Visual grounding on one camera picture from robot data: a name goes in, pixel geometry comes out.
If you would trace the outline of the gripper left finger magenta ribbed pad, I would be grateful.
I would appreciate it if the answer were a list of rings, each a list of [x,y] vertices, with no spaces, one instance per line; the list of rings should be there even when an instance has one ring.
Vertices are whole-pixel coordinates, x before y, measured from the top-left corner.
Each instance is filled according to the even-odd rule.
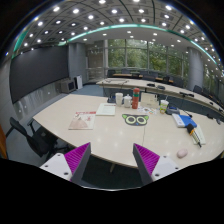
[[[86,143],[66,154],[56,153],[41,166],[41,169],[80,184],[90,155],[91,143]]]

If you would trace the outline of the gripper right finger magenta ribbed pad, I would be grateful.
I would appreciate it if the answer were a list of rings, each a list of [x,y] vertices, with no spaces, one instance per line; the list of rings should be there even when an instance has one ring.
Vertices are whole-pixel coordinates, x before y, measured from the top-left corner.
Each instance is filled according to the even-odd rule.
[[[169,157],[159,156],[136,143],[133,144],[133,155],[143,185],[148,185],[179,170],[178,165]]]

